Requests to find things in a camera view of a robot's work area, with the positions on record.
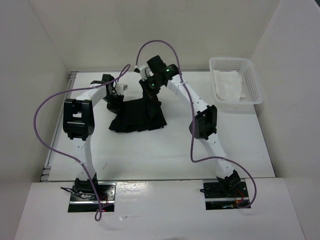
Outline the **black pleated skirt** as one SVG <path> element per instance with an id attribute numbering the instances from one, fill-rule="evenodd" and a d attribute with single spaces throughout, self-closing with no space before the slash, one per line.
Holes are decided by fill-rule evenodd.
<path id="1" fill-rule="evenodd" d="M 109 129 L 116 133 L 131 133 L 161 129 L 167 125 L 158 97 L 124 101 Z"/>

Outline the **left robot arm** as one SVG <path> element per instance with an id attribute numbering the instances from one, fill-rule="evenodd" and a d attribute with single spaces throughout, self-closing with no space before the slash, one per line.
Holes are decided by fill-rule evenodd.
<path id="1" fill-rule="evenodd" d="M 126 84 L 118 84 L 110 74 L 91 82 L 89 89 L 76 98 L 67 98 L 63 105 L 63 131 L 71 140 L 76 162 L 80 164 L 72 191 L 88 200 L 98 197 L 100 188 L 91 153 L 91 136 L 95 130 L 94 107 L 105 101 L 112 112 L 120 110 Z"/>

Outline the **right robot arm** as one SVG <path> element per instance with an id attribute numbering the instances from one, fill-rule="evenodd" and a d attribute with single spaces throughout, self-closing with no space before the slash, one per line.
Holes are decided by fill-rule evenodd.
<path id="1" fill-rule="evenodd" d="M 191 123 L 189 131 L 191 140 L 198 140 L 208 156 L 215 160 L 215 175 L 219 192 L 231 196 L 241 182 L 240 176 L 229 161 L 217 134 L 218 109 L 209 105 L 190 87 L 180 75 L 175 64 L 166 65 L 160 56 L 156 55 L 146 64 L 136 64 L 134 71 L 139 73 L 143 96 L 152 99 L 165 86 L 171 90 L 187 107 L 191 107 Z"/>

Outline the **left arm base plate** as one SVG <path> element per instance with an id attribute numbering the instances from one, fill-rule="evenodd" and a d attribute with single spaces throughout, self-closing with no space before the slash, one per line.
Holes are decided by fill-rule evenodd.
<path id="1" fill-rule="evenodd" d="M 115 182 L 98 183 L 97 193 L 103 213 L 114 212 L 116 186 L 117 184 Z M 96 212 L 99 209 L 98 198 L 92 190 L 76 190 L 74 185 L 71 188 L 61 187 L 61 189 L 70 193 L 69 213 Z"/>

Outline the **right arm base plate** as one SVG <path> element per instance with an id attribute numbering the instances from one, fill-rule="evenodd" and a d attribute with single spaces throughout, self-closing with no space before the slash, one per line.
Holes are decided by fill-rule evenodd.
<path id="1" fill-rule="evenodd" d="M 245 207 L 250 203 L 250 198 L 245 181 L 225 195 L 217 180 L 203 181 L 203 187 L 199 190 L 204 195 L 206 210 L 228 210 Z"/>

